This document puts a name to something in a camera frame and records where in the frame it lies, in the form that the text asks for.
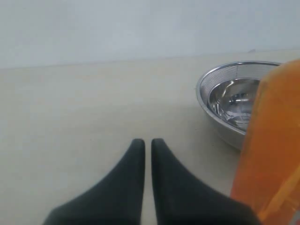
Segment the table surface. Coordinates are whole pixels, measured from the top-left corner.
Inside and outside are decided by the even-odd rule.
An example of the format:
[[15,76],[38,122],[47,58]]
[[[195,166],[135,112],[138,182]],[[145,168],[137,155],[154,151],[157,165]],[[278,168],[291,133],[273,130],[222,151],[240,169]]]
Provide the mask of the table surface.
[[142,224],[156,224],[152,138],[228,195],[239,152],[206,120],[199,77],[231,61],[299,57],[290,50],[0,70],[0,224],[41,224],[101,180],[133,138],[146,142]]

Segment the countertop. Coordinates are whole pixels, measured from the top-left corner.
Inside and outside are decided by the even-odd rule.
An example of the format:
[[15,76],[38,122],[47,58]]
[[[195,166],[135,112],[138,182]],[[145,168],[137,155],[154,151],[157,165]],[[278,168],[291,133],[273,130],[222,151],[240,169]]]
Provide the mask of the countertop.
[[0,70],[0,224],[41,224],[100,181],[133,138],[146,141],[142,224],[156,224],[152,138],[228,195],[239,152],[206,120],[199,77],[231,61],[299,57],[290,50]]

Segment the stainless steel bowl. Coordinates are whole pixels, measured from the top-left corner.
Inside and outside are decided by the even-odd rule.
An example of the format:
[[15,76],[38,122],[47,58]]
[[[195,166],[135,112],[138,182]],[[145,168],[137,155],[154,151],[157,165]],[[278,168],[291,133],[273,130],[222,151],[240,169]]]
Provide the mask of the stainless steel bowl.
[[223,121],[246,131],[259,80],[238,78],[224,81],[209,93],[208,107]]
[[245,129],[237,126],[237,123],[234,123],[233,121],[230,121],[229,123],[226,120],[223,120],[224,117],[222,118],[222,116],[216,111],[213,111],[208,107],[210,93],[213,92],[213,89],[217,89],[218,86],[225,81],[240,78],[261,80],[264,75],[279,65],[280,63],[267,61],[233,62],[213,68],[199,79],[196,86],[198,102],[207,114],[217,134],[225,142],[237,149],[241,149],[246,131]]

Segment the mesh strainer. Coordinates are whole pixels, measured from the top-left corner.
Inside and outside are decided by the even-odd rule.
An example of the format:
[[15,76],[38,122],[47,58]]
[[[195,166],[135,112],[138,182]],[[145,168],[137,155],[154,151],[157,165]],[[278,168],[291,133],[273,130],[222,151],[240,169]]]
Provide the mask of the mesh strainer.
[[224,122],[207,107],[210,91],[216,85],[231,79],[254,78],[261,80],[264,75],[279,65],[280,63],[267,61],[233,62],[213,68],[199,79],[196,87],[198,102],[224,141],[241,149],[246,132]]

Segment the orange object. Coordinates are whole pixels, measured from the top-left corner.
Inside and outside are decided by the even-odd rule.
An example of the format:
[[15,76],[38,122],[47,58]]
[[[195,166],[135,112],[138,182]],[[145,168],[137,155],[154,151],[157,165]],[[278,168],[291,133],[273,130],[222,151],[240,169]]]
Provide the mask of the orange object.
[[277,67],[261,80],[231,197],[248,204],[264,225],[296,221],[293,217],[300,208],[300,60]]

